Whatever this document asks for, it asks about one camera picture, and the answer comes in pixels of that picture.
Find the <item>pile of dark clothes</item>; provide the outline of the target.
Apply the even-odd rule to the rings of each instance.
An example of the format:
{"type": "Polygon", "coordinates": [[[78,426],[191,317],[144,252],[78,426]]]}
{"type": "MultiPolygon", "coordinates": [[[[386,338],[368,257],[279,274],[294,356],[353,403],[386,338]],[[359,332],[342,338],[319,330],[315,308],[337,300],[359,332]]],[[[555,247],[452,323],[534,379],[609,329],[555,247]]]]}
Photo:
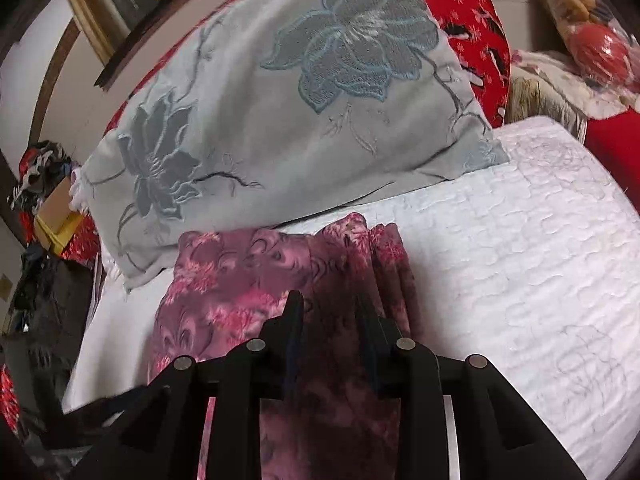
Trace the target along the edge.
{"type": "Polygon", "coordinates": [[[73,169],[73,159],[52,141],[32,144],[18,164],[20,178],[8,203],[12,209],[35,214],[55,188],[73,169]]]}

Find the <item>dark green quilted jacket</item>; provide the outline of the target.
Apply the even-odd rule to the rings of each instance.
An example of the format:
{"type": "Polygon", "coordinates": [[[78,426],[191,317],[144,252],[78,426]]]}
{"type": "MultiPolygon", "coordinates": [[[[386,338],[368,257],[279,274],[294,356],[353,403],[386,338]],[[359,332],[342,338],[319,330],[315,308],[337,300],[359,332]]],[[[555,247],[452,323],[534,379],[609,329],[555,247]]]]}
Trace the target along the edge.
{"type": "Polygon", "coordinates": [[[38,245],[22,255],[1,345],[20,408],[39,417],[61,409],[78,358],[93,289],[92,271],[38,245]]]}

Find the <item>white quilted bed cover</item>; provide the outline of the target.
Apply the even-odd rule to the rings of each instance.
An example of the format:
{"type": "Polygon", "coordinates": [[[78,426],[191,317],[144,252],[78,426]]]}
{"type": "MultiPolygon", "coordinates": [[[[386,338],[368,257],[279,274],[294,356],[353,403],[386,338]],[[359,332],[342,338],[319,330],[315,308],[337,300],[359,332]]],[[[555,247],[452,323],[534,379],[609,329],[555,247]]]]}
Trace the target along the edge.
{"type": "Polygon", "coordinates": [[[639,431],[639,216],[561,125],[495,131],[506,161],[391,186],[325,214],[309,181],[190,203],[143,231],[116,184],[90,194],[118,277],[85,332],[65,411],[257,337],[304,298],[292,390],[260,409],[266,479],[390,479],[399,405],[373,392],[356,300],[447,358],[486,356],[570,454],[604,479],[639,431]]]}

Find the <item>plain red cloth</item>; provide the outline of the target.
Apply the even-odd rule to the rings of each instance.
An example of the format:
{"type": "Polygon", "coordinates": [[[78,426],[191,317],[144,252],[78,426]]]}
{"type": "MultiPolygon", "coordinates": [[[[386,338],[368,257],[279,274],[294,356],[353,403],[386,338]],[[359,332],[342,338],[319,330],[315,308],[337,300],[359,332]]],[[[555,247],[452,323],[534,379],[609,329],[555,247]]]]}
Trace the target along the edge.
{"type": "Polygon", "coordinates": [[[634,208],[640,205],[640,115],[634,110],[587,124],[585,146],[605,166],[634,208]]]}

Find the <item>grey flower embroidered pillow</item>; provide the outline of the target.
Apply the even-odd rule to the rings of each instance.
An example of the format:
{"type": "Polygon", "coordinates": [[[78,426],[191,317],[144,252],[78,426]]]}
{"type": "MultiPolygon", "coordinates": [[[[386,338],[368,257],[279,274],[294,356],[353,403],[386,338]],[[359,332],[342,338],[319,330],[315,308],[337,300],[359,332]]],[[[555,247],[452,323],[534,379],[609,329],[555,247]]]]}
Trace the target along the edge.
{"type": "Polygon", "coordinates": [[[424,0],[234,0],[82,165],[128,287],[189,231],[273,228],[508,156],[424,0]]]}

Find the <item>doll in plastic wrap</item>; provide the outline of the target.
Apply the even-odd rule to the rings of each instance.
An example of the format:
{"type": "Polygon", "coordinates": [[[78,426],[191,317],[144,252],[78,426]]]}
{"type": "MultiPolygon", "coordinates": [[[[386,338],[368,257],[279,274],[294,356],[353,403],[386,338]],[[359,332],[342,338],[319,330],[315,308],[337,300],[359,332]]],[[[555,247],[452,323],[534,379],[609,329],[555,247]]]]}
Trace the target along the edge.
{"type": "Polygon", "coordinates": [[[639,43],[604,0],[539,0],[580,76],[639,107],[639,43]]]}

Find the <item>red patterned blanket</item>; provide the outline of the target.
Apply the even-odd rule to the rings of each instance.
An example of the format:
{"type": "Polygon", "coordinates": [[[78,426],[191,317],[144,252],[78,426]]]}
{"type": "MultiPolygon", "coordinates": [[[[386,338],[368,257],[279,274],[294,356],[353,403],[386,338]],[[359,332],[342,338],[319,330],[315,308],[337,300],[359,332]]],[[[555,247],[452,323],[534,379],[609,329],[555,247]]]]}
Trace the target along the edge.
{"type": "Polygon", "coordinates": [[[491,0],[303,0],[260,64],[298,73],[300,95],[320,113],[340,96],[383,101],[393,84],[426,74],[450,84],[434,67],[439,42],[454,51],[488,124],[502,126],[510,49],[491,0]]]}

